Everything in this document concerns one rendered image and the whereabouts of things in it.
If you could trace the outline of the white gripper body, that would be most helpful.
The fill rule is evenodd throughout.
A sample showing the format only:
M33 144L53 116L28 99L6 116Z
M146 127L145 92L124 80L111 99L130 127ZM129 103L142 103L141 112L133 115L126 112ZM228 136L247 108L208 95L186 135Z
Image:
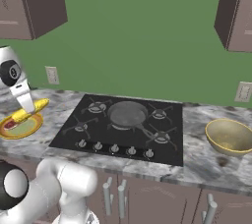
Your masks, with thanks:
M16 98L19 101L22 108L27 112L32 114L35 110L34 104L32 101L32 96L29 91L18 91L16 93Z

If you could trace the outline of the yellow corn cob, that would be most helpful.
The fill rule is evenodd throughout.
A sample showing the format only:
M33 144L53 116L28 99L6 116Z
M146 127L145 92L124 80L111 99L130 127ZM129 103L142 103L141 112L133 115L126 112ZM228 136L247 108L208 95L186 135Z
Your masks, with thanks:
M46 107L48 105L48 103L49 103L48 98L42 98L42 99L36 100L33 103L34 111L32 113L28 113L24 109L20 109L20 110L14 112L11 115L11 118L15 123L22 123L22 122L26 121L26 119L28 119L31 115L41 111L44 107Z

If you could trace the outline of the yellow rimmed green plate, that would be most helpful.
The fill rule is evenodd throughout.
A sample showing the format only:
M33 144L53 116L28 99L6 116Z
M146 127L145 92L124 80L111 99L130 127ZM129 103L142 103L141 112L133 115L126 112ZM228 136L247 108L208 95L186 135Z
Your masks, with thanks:
M11 117L8 116L0 122L0 138L5 140L19 140L35 133L41 127L43 118L41 114L36 113L15 128L7 130L4 126L10 121Z

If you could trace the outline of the red steak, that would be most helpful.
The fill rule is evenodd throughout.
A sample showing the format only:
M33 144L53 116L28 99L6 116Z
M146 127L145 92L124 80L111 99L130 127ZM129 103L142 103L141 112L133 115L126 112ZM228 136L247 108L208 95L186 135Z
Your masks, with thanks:
M9 121L4 125L5 130L12 130L17 126L17 123L14 120Z

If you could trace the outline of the black gas hob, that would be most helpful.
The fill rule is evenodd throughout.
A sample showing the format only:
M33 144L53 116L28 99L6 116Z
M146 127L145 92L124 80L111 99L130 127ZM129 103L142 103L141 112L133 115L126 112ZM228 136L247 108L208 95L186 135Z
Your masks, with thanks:
M143 126L155 135L153 139L139 129L121 129L111 124L107 111L121 101L138 102L147 108L149 116ZM80 140L85 140L87 145L78 147ZM102 149L94 150L94 144L98 141L102 143ZM119 146L116 153L110 151L114 144ZM86 94L50 145L61 149L182 166L182 105L170 101ZM135 155L127 153L131 146L137 150ZM154 151L152 158L145 156L148 149Z

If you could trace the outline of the grey frying pan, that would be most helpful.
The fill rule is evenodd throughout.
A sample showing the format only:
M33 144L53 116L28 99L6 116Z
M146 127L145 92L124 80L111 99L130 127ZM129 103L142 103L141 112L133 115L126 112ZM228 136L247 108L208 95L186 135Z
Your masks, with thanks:
M139 129L148 138L153 139L155 137L143 126L149 114L147 108L138 102L117 102L108 109L107 115L113 126L121 129Z

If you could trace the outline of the brown base cupboard door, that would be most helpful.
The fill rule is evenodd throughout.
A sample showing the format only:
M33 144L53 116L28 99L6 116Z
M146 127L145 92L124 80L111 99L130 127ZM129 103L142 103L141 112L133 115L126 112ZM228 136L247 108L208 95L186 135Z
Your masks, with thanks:
M199 189L122 175L118 185L126 197L120 224L192 224Z
M117 175L96 170L97 186L95 192L88 198L87 206L97 216L99 224L119 224L118 199L117 199ZM103 185L109 185L109 194L113 196L112 203L108 206L111 214L106 214Z
M208 209L207 194L212 194L218 205L212 224L252 224L252 196L210 190L202 190L192 224L202 224L201 213Z

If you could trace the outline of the olive yellow bowl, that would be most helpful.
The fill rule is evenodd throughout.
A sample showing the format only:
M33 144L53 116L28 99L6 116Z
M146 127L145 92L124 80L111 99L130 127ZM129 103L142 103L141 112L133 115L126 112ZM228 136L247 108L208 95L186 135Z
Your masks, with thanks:
M231 119L215 119L205 128L214 150L229 156L244 156L252 152L252 129Z

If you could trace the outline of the white wall socket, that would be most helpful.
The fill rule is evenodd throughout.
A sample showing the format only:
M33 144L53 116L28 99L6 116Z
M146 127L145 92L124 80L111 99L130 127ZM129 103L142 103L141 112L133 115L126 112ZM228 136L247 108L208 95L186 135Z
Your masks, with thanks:
M47 79L50 84L59 84L59 78L56 67L45 67L45 71L47 74Z
M240 82L234 100L237 102L249 102L252 95L252 83Z

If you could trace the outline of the brown wall cupboard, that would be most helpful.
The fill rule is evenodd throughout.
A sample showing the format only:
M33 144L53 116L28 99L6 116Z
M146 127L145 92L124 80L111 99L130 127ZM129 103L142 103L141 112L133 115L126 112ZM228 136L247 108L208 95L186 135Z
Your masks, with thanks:
M214 28L227 51L252 52L252 0L219 0Z
M2 39L37 39L67 21L65 0L0 0Z

